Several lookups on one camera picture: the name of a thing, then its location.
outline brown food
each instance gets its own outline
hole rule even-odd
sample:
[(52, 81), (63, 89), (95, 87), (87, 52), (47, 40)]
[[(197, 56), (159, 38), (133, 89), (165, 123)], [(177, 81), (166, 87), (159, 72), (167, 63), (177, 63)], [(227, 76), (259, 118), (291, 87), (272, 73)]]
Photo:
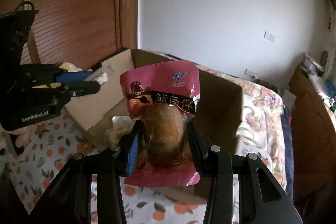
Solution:
[(149, 161), (155, 165), (174, 163), (183, 151), (182, 111), (175, 105), (149, 105), (144, 111), (143, 120)]

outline wooden furniture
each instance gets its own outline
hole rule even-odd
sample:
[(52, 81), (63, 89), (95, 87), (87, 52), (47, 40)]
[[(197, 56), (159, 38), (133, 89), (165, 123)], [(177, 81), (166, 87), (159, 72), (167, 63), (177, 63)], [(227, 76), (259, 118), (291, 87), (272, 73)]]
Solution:
[[(0, 14), (22, 1), (0, 0)], [(137, 47), (138, 0), (28, 1), (39, 13), (22, 63), (67, 61), (85, 70), (121, 47)]]
[(299, 69), (289, 87), (297, 97), (291, 121), (294, 204), (307, 210), (304, 209), (307, 202), (312, 197), (316, 199), (319, 192), (326, 192), (336, 178), (336, 119)]

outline squid snack packet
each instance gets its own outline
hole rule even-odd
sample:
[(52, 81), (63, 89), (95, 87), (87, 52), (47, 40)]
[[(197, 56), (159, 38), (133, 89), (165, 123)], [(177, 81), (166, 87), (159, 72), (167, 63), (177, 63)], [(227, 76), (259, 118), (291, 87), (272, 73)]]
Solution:
[(189, 61), (169, 61), (120, 75), (128, 113), (143, 121), (143, 150), (126, 184), (175, 187), (198, 183), (186, 124), (196, 114), (199, 73)]

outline white wall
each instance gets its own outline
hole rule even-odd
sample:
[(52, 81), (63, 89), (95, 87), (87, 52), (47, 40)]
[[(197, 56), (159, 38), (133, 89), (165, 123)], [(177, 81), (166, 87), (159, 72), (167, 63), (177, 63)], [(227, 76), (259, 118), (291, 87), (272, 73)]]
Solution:
[(302, 52), (320, 60), (328, 22), (323, 0), (139, 0), (138, 46), (282, 87)]

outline brand logo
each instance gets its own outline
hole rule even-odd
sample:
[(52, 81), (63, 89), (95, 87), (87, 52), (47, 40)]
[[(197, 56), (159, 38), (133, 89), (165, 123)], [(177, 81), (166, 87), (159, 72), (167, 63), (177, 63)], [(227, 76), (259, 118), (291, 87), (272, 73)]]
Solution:
[(178, 73), (172, 75), (172, 78), (173, 78), (173, 80), (174, 80), (174, 83), (172, 83), (171, 86), (172, 86), (173, 88), (176, 88), (176, 87), (178, 87), (178, 86), (184, 86), (184, 84), (185, 84), (185, 80), (183, 79), (183, 77), (184, 77), (184, 75), (185, 75), (186, 73), (190, 73), (190, 71), (188, 71), (188, 72), (178, 72)]
[(49, 115), (48, 111), (45, 111), (44, 113), (41, 112), (39, 114), (30, 115), (29, 117), (22, 118), (21, 121), (27, 122), (27, 121), (30, 121), (30, 120), (34, 120), (34, 119), (46, 116), (46, 115)]

